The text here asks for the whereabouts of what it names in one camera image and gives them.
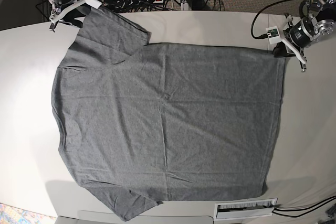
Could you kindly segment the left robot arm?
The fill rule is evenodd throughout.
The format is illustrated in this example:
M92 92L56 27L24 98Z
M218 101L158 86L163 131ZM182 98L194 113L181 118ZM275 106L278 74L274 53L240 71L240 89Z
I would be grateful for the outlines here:
M300 20L284 13L281 26L266 29L268 41L275 45L276 58L296 57L304 72L307 59L304 49L335 35L335 0L303 0L299 6Z

